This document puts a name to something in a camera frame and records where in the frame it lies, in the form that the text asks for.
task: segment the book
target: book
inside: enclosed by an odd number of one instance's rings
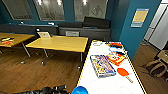
[[[11,44],[13,43],[13,41],[14,41],[14,38],[2,38],[1,39],[2,44]]]
[[[118,52],[111,52],[110,54],[106,55],[106,58],[116,66],[120,66],[126,59],[124,55],[121,55]]]

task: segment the box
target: box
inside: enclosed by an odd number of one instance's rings
[[[168,50],[161,50],[157,56],[168,64]]]
[[[98,77],[116,75],[115,69],[109,63],[105,55],[91,55],[91,63]]]
[[[126,59],[124,55],[118,54],[117,52],[111,52],[109,55],[106,55],[106,58],[116,66],[120,66]]]

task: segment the teal wall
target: teal wall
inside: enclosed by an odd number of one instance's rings
[[[47,25],[48,22],[60,23],[60,21],[40,21],[33,0],[27,0],[33,20],[23,21],[25,24]],[[121,41],[132,59],[139,47],[143,36],[160,4],[161,0],[108,0],[106,19],[111,20],[111,39]],[[66,22],[75,22],[74,0],[63,0]],[[131,22],[137,8],[148,8],[149,13],[141,28],[131,28]],[[20,24],[20,20],[12,20],[2,0],[0,0],[0,24]]]
[[[152,18],[160,4],[161,0],[131,0],[130,4],[129,4],[129,8],[125,16],[125,13],[123,15],[122,12],[119,12],[120,17],[113,18],[114,20],[116,20],[115,22],[119,22],[118,24],[122,24],[119,25],[115,24],[113,27],[115,27],[116,29],[114,29],[114,34],[117,34],[117,37],[112,37],[113,40],[118,40],[121,41],[122,44],[124,45],[125,49],[128,51],[128,55],[130,57],[130,59],[133,59],[149,25],[150,22],[152,21]],[[118,5],[120,7],[128,7],[127,5],[124,6],[124,4],[120,4]],[[131,23],[134,17],[134,13],[136,12],[137,8],[145,8],[145,9],[149,9],[148,15],[143,23],[143,26],[141,28],[131,28]]]
[[[23,22],[25,24],[48,25],[48,22],[54,22],[55,24],[58,24],[61,22],[61,21],[40,21],[33,0],[27,0],[27,1],[28,1],[30,10],[32,12],[32,15],[33,15],[33,20],[23,20]],[[106,19],[111,20],[111,18],[112,18],[114,1],[115,0],[108,1],[107,11],[106,11]],[[64,8],[65,21],[66,22],[75,22],[74,0],[63,0],[63,8]],[[10,17],[10,14],[8,13],[6,7],[4,6],[2,0],[0,0],[0,13],[3,15],[2,18],[4,18],[7,23],[20,24],[20,22],[21,22],[21,20],[12,20],[12,18]]]

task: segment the orange object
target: orange object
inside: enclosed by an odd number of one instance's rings
[[[3,41],[2,43],[3,44],[10,44],[10,43],[12,43],[12,41]]]
[[[131,83],[133,83],[133,81],[128,77],[129,73],[124,69],[124,68],[118,68],[117,72],[121,75],[126,77]]]

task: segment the table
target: table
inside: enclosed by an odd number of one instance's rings
[[[88,90],[89,94],[145,94],[146,91],[131,63],[128,56],[127,59],[120,65],[113,65],[114,69],[124,68],[129,72],[131,83],[125,77],[118,73],[115,76],[98,78],[91,64],[91,55],[107,55],[110,53],[109,46],[102,42],[100,46],[93,45],[89,49],[83,70],[78,80],[77,86],[83,86]]]
[[[82,61],[82,53],[85,51],[87,41],[88,38],[85,37],[52,36],[49,38],[38,38],[26,45],[26,47],[42,48],[46,57],[49,56],[45,49],[80,52]]]
[[[13,47],[17,44],[20,44],[22,43],[22,46],[24,48],[24,50],[26,51],[27,55],[30,57],[30,53],[28,52],[27,48],[25,47],[24,45],[24,41],[32,38],[34,35],[27,35],[27,34],[11,34],[11,33],[0,33],[0,39],[1,38],[14,38],[14,41],[13,43],[11,44],[3,44],[3,43],[0,43],[0,46],[3,46],[3,47]]]

